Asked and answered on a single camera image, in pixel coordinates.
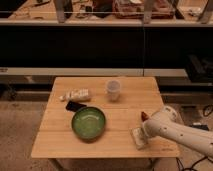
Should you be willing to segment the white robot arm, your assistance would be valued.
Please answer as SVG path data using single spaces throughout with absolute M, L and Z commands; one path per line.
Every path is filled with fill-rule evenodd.
M 213 132 L 178 124 L 175 122 L 177 116 L 176 110 L 167 105 L 151 116 L 142 112 L 143 143 L 147 144 L 149 138 L 160 136 L 213 158 Z

